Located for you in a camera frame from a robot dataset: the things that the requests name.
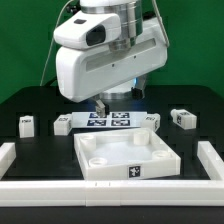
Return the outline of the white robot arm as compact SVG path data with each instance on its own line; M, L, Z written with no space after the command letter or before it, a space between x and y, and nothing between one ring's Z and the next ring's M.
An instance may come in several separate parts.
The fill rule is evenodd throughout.
M81 9L54 30L59 90L67 99L92 98L104 117L102 94L136 80L141 97L146 75L165 65L169 40L159 14L145 20L141 0L80 0Z

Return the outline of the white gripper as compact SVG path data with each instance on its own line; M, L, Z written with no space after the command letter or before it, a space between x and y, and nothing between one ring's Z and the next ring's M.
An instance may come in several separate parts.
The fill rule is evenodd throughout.
M86 51L61 47L56 55L60 93L81 102L165 65L167 47L156 18L143 22L143 33L130 50L112 52L109 45ZM99 117L109 115L108 104L96 100Z

